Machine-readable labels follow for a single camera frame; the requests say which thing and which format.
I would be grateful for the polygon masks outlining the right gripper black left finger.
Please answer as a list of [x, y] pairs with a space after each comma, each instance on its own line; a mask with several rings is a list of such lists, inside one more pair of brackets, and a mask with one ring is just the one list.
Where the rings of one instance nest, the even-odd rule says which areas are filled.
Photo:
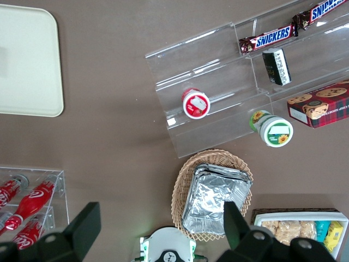
[[100, 203], [89, 202], [62, 232], [47, 234], [24, 250], [2, 242], [1, 261], [83, 261], [100, 231]]

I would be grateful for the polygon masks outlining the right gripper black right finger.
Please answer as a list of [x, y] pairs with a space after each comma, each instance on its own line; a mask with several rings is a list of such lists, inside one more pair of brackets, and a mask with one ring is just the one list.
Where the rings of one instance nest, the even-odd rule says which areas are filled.
[[335, 261], [315, 240], [295, 238], [287, 246], [266, 228], [251, 228], [234, 202], [224, 203], [224, 230], [230, 248], [217, 261]]

